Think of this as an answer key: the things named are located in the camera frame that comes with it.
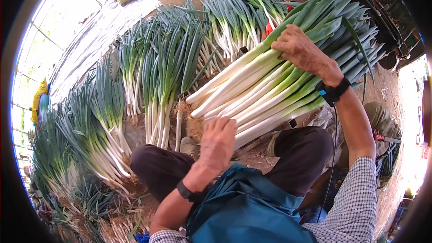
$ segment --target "shoe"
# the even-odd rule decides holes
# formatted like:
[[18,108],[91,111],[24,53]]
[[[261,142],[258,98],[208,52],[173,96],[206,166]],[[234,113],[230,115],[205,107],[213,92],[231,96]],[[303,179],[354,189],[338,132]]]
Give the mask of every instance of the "shoe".
[[191,155],[194,160],[197,160],[200,150],[192,138],[184,137],[180,141],[180,152]]

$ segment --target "dark pants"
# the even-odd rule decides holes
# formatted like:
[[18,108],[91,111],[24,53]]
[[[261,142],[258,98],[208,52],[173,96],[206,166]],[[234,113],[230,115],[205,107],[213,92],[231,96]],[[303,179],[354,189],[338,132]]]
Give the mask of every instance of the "dark pants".
[[[283,131],[274,147],[280,159],[265,177],[285,192],[303,197],[333,150],[331,135],[324,129],[303,127]],[[133,172],[160,203],[187,174],[194,159],[188,154],[146,144],[133,150],[130,163]]]

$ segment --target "yellow bag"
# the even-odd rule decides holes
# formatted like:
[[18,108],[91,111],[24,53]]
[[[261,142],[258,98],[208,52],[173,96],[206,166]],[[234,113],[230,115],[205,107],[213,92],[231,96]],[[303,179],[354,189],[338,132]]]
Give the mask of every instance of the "yellow bag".
[[39,84],[39,87],[36,90],[35,95],[33,96],[33,105],[31,106],[32,111],[30,120],[36,125],[38,124],[39,100],[44,93],[48,93],[48,84],[46,78],[44,78],[44,80]]

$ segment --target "wrist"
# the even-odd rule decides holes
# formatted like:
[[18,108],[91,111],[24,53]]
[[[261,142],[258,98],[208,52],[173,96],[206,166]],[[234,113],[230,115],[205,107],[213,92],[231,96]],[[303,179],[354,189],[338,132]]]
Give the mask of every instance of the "wrist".
[[192,165],[182,182],[191,192],[202,192],[218,175],[219,173],[216,173],[214,170],[203,165],[200,161],[197,161]]
[[337,87],[343,80],[343,73],[340,70],[338,63],[334,60],[332,60],[328,64],[328,70],[325,74],[322,75],[321,79],[323,83],[328,86],[335,88]]

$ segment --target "knee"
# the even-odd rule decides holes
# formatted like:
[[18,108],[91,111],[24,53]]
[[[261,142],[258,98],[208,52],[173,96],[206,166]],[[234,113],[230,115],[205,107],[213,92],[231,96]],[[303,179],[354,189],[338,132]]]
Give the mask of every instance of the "knee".
[[132,150],[130,156],[130,168],[134,173],[137,173],[137,170],[142,170],[148,163],[149,158],[154,156],[152,147],[153,146],[150,144],[145,144]]
[[310,126],[308,135],[308,138],[313,143],[320,144],[323,149],[327,149],[326,151],[332,152],[334,150],[334,140],[327,130],[316,127],[316,126]]

